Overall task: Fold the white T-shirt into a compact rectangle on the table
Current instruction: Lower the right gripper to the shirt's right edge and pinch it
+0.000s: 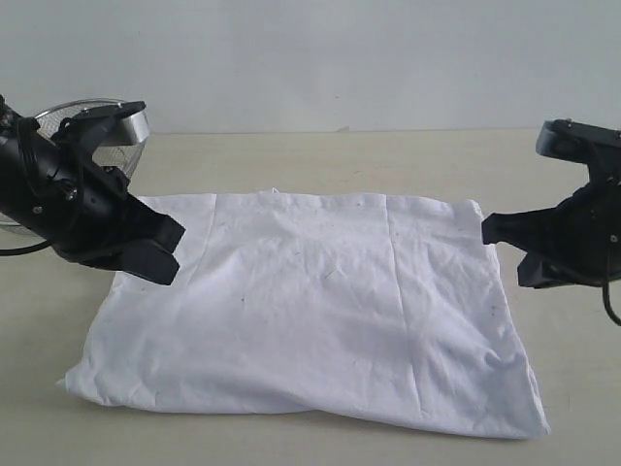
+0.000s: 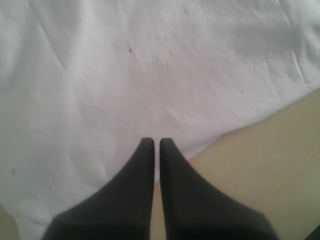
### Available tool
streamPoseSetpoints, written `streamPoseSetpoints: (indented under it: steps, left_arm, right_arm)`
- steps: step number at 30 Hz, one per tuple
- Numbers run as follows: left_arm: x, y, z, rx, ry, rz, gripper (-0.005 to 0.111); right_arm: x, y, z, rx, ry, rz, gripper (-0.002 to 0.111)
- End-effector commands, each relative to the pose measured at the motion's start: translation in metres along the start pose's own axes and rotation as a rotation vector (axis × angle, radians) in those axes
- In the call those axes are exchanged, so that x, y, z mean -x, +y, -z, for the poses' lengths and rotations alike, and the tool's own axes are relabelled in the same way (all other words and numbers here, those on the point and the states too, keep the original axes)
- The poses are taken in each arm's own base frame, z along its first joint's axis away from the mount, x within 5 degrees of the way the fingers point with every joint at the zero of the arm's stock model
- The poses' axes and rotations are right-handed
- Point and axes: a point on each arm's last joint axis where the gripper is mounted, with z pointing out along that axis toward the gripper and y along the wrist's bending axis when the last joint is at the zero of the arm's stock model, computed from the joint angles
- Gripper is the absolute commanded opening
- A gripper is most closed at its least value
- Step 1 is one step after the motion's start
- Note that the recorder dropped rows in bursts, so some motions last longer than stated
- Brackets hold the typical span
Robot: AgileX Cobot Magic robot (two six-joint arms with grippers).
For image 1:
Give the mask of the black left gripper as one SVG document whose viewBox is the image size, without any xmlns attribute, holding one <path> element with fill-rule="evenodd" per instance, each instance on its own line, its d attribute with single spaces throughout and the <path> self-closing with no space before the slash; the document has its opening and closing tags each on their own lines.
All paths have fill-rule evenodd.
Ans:
<svg viewBox="0 0 621 466">
<path fill-rule="evenodd" d="M 32 205 L 28 227 L 69 262 L 170 285 L 180 265 L 173 252 L 185 228 L 128 191 L 117 168 L 90 160 L 63 164 Z"/>
</svg>

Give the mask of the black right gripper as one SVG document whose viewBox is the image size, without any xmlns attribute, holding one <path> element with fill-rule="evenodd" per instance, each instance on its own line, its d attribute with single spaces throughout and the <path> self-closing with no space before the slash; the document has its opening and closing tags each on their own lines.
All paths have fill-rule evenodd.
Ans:
<svg viewBox="0 0 621 466">
<path fill-rule="evenodd" d="M 620 279 L 620 182 L 589 182 L 556 208 L 488 216 L 484 245 L 507 243 L 528 251 L 517 266 L 518 284 L 530 288 L 599 287 Z"/>
</svg>

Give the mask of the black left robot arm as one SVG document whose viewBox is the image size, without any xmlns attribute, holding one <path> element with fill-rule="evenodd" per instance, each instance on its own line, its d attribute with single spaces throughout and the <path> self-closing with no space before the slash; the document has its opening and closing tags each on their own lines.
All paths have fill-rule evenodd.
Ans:
<svg viewBox="0 0 621 466">
<path fill-rule="evenodd" d="M 2 255 L 52 248 L 69 262 L 173 282 L 184 227 L 130 194 L 120 168 L 93 158 L 103 146 L 143 141 L 145 108 L 143 101 L 87 108 L 47 136 L 36 118 L 1 105 L 1 212 L 42 239 Z"/>
</svg>

